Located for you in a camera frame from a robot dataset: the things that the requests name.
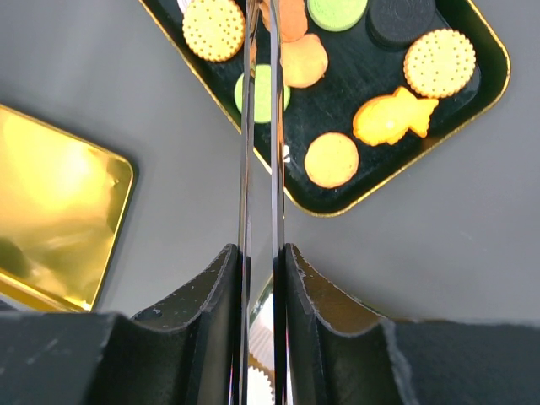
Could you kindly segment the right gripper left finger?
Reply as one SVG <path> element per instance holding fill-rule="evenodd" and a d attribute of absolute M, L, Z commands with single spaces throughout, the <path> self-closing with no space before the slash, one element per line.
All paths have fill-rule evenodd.
<path fill-rule="evenodd" d="M 238 249 L 133 317 L 1 314 L 4 404 L 231 404 Z"/>

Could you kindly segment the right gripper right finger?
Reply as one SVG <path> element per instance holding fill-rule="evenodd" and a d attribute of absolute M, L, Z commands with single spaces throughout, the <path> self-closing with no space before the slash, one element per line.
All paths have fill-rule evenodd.
<path fill-rule="evenodd" d="M 285 247 L 297 404 L 536 404 L 539 326 L 391 319 Z"/>

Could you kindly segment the orange shell cookie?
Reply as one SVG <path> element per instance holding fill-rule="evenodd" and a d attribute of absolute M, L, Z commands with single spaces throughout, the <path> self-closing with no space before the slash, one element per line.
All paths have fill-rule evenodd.
<path fill-rule="evenodd" d="M 318 35 L 308 33 L 305 1 L 280 1 L 278 18 L 284 83 L 306 89 L 325 75 L 327 51 Z"/>

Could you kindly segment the orange round cookie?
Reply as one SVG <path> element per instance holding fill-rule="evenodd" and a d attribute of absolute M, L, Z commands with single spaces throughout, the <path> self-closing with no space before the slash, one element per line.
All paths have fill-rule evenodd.
<path fill-rule="evenodd" d="M 316 185 L 332 189 L 350 181 L 359 168 L 359 151 L 354 141 L 340 132 L 326 132 L 307 149 L 304 166 Z"/>

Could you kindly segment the green round cookie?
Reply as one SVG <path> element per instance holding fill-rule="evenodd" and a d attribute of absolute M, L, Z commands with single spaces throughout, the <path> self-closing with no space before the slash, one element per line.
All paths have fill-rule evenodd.
<path fill-rule="evenodd" d="M 243 111 L 243 81 L 242 73 L 234 89 L 235 105 L 239 113 Z M 269 64 L 256 65 L 255 94 L 254 94 L 254 122 L 256 124 L 266 124 L 272 119 L 272 85 L 271 66 Z"/>

